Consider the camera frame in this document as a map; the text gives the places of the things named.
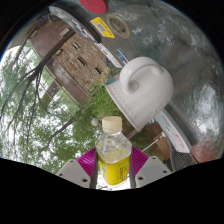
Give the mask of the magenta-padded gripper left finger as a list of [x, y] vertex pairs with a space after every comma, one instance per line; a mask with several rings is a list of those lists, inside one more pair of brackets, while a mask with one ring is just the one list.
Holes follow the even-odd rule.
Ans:
[[95, 189], [98, 177], [96, 149], [92, 148], [77, 160], [68, 160], [58, 171], [57, 176], [83, 188]]

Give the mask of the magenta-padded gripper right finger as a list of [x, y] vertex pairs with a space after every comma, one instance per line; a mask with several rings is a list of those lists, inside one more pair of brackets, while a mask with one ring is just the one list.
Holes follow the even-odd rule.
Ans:
[[146, 186], [171, 174], [171, 171], [157, 156], [147, 156], [136, 147], [132, 147], [129, 178], [132, 189]]

